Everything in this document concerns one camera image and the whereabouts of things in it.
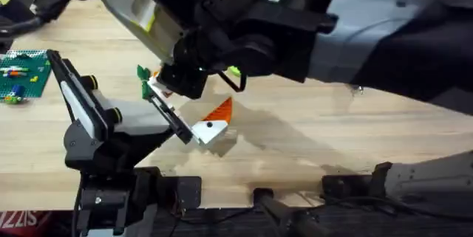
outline black bracket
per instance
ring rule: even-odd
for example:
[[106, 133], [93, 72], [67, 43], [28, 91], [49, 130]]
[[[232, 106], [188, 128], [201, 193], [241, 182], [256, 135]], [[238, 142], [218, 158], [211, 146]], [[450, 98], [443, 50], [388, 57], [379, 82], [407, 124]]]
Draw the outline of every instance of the black bracket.
[[149, 205], [165, 210], [200, 206], [200, 177], [163, 177], [154, 168], [136, 168], [113, 176], [82, 174], [77, 230], [112, 228], [121, 235], [143, 219]]

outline black cable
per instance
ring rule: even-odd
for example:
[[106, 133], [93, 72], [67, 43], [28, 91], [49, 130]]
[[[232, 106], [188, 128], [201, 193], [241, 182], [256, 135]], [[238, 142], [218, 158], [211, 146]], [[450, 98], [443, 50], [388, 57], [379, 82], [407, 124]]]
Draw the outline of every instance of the black cable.
[[21, 35], [33, 32], [44, 25], [38, 16], [30, 20], [0, 27], [0, 41], [11, 41]]
[[253, 212], [254, 210], [254, 207], [252, 208], [248, 208], [248, 209], [244, 209], [242, 211], [239, 211], [239, 212], [235, 212], [231, 215], [228, 215], [228, 216], [225, 216], [221, 219], [217, 219], [217, 220], [214, 220], [214, 221], [189, 221], [189, 220], [185, 220], [185, 219], [182, 219], [180, 217], [177, 217], [173, 214], [171, 214], [171, 216], [173, 216], [174, 218], [176, 219], [179, 219], [180, 222], [182, 223], [186, 223], [186, 224], [189, 224], [189, 225], [216, 225], [216, 224], [220, 224], [222, 222], [225, 222], [225, 221], [228, 221], [230, 219], [234, 219], [234, 218], [237, 218], [239, 216], [243, 216], [243, 215], [246, 215], [250, 212]]
[[77, 190], [77, 194], [75, 195], [74, 209], [72, 210], [72, 221], [71, 221], [71, 236], [72, 237], [77, 236], [77, 220], [78, 220], [79, 204], [80, 204], [81, 195], [82, 195], [82, 187], [84, 186], [84, 180], [85, 180], [85, 174], [81, 172], [81, 179], [79, 180], [79, 189]]
[[176, 218], [176, 219], [174, 220], [174, 226], [172, 227], [172, 230], [171, 230], [171, 232], [169, 233], [168, 237], [172, 237], [172, 236], [174, 235], [174, 231], [176, 230], [177, 225], [179, 224], [179, 221], [180, 221], [180, 220], [179, 220], [178, 218]]
[[357, 201], [372, 201], [372, 202], [380, 202], [392, 207], [396, 207], [400, 210], [403, 211], [409, 211], [412, 213], [416, 213], [418, 215], [425, 215], [425, 216], [431, 216], [439, 219], [448, 219], [452, 221], [461, 221], [461, 222], [472, 222], [473, 221], [473, 216], [462, 216], [462, 215], [456, 215], [456, 214], [446, 214], [446, 213], [438, 213], [438, 212], [433, 212], [433, 211], [428, 211], [428, 210], [423, 210], [417, 207], [412, 207], [409, 205], [406, 205], [404, 203], [395, 201], [394, 199], [383, 199], [379, 197], [374, 197], [374, 196], [354, 196], [354, 197], [347, 197], [343, 199], [336, 200], [334, 202], [328, 202], [326, 204], [320, 205], [318, 207], [309, 207], [308, 210], [317, 210], [321, 208], [325, 208], [328, 206], [333, 206], [333, 205], [339, 205], [345, 202], [357, 202]]
[[240, 71], [239, 86], [237, 86], [228, 76], [226, 76], [222, 71], [217, 72], [217, 74], [235, 91], [242, 92], [246, 88], [246, 78], [247, 75], [244, 72]]

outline lego baseplate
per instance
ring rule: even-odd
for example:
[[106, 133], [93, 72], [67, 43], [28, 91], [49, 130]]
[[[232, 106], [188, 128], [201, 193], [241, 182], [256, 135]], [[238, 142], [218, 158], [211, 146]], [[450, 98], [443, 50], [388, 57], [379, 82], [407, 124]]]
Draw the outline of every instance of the lego baseplate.
[[40, 97], [44, 86], [51, 73], [51, 65], [47, 58], [46, 50], [10, 50], [5, 55], [0, 56], [0, 68], [19, 66], [28, 68], [26, 76], [6, 78], [0, 72], [0, 98], [7, 96], [14, 85], [24, 87], [23, 97]]

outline wooden tabletop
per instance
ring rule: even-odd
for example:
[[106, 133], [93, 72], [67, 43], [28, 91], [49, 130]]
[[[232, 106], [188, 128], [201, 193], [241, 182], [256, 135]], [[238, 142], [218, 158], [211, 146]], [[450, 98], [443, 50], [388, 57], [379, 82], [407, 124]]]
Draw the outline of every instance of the wooden tabletop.
[[[13, 49], [56, 49], [81, 74], [94, 74], [110, 98], [140, 99], [138, 64], [158, 59], [107, 12], [100, 0], [73, 1], [58, 21], [18, 39]], [[72, 209], [78, 172], [64, 165], [70, 124], [53, 75], [43, 97], [0, 105], [0, 210]], [[189, 122], [233, 95], [225, 137], [213, 148], [172, 138], [140, 166], [203, 178], [203, 207], [243, 207], [254, 188], [276, 189], [289, 205], [317, 205], [326, 174], [367, 174], [377, 163], [417, 162], [468, 151], [473, 119], [397, 95], [277, 76], [251, 78], [236, 94], [211, 78], [202, 99], [170, 101]]]

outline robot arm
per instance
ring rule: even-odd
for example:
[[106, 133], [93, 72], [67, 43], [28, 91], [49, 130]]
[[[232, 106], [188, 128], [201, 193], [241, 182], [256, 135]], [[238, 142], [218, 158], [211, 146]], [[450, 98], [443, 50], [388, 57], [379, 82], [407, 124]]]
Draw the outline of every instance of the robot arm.
[[[209, 75], [242, 91], [247, 76], [277, 74], [473, 114], [471, 0], [102, 1], [161, 59], [161, 88], [191, 99]], [[229, 66], [240, 86], [223, 74]]]

